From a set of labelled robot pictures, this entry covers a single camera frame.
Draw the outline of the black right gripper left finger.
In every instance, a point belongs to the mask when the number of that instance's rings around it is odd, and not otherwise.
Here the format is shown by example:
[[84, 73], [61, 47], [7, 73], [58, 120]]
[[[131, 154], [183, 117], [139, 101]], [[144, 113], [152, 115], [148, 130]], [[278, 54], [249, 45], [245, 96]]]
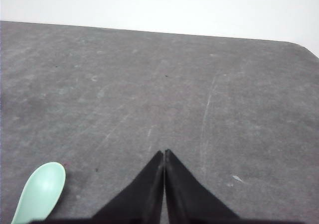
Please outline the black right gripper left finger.
[[163, 153], [158, 151], [136, 178], [92, 219], [103, 224], [159, 224], [163, 201]]

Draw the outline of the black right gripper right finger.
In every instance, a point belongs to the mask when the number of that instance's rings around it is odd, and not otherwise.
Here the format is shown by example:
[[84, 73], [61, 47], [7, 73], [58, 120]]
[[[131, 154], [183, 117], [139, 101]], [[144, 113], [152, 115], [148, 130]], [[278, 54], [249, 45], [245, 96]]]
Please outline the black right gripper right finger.
[[165, 151], [165, 192], [171, 224], [232, 222], [240, 217], [208, 191], [178, 157]]

